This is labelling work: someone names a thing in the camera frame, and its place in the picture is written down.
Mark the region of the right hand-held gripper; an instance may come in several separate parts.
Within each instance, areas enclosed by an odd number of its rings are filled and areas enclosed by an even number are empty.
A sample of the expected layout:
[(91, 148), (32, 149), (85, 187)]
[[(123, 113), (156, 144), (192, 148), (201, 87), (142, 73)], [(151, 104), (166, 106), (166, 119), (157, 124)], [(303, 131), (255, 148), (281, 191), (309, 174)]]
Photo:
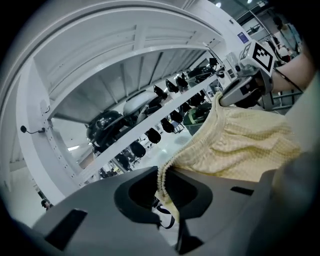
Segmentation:
[(223, 91), (219, 104), (222, 107), (236, 105), (250, 108), (257, 104), (262, 95), (273, 89), (272, 69), (274, 56), (257, 41), (250, 42), (239, 54), (235, 70), (238, 78)]

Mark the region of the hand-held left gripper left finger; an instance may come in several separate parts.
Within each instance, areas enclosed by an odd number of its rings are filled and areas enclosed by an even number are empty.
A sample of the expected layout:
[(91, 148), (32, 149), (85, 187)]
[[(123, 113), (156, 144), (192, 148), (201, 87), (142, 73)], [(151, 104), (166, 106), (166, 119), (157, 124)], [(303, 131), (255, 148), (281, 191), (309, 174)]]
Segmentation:
[(50, 256), (174, 256), (151, 210), (157, 168), (106, 178), (74, 192), (30, 230)]

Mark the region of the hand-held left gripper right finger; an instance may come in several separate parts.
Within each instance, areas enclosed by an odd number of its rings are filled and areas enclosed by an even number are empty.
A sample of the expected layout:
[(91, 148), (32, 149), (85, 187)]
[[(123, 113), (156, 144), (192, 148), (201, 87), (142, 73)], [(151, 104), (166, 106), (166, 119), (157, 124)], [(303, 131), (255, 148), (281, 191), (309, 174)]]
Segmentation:
[(165, 187), (179, 211), (175, 250), (183, 256), (249, 256), (275, 171), (258, 182), (170, 169)]

